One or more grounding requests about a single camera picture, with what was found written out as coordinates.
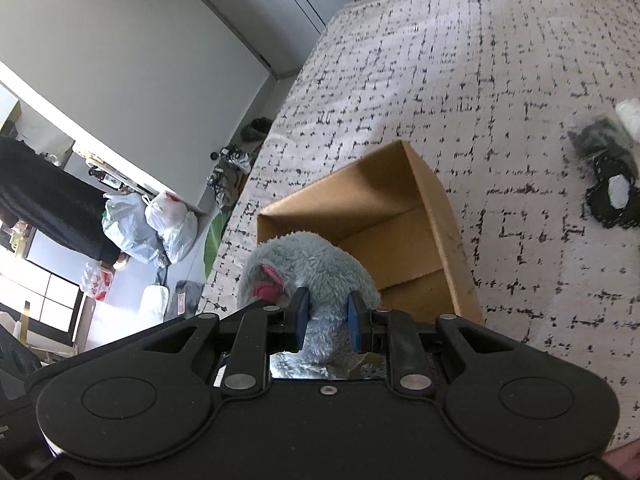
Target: screw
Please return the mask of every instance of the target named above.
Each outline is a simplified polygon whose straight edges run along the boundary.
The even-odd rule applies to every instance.
[[[335,395],[338,393],[338,388],[335,386],[322,386],[320,388],[320,393],[323,395]]]
[[[255,386],[255,377],[249,374],[233,374],[225,379],[225,386],[232,390],[248,390]]]
[[[426,375],[409,374],[400,379],[400,386],[407,390],[418,392],[431,386],[431,379]]]

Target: stuffed toy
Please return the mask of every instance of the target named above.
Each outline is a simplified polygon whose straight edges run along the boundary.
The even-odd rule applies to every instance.
[[[351,350],[346,303],[359,290],[369,308],[380,295],[358,260],[324,238],[297,232],[259,244],[247,260],[238,288],[239,304],[267,300],[287,306],[300,286],[310,294],[305,343],[298,353],[271,356],[275,378],[345,379],[363,356]]]

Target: pink fabric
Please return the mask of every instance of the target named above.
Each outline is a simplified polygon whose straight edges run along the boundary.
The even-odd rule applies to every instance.
[[[269,276],[275,283],[282,285],[282,278],[276,272],[276,269],[267,264],[261,264],[260,268],[262,269],[262,272],[266,273],[267,276]]]
[[[254,288],[254,296],[256,298],[273,304],[278,303],[283,292],[282,287],[277,283],[262,282],[258,283]]]
[[[267,264],[261,264],[260,269],[267,276],[269,276],[274,281],[274,283],[258,283],[254,288],[254,296],[259,300],[269,301],[270,303],[277,304],[280,297],[284,294],[284,289],[282,288],[282,278],[276,272],[276,269],[268,266]]]

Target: box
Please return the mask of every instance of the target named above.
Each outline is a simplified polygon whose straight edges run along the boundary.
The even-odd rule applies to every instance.
[[[483,323],[476,288],[440,181],[406,142],[393,142],[267,206],[259,242],[321,235],[369,271],[383,304],[433,322],[456,313]]]

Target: patterned rug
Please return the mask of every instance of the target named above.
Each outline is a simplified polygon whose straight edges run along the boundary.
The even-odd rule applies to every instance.
[[[200,309],[238,308],[261,208],[404,139],[449,194],[488,326],[605,377],[622,405],[612,444],[637,438],[640,232],[591,218],[594,178],[566,132],[638,95],[640,0],[345,8],[273,125]]]

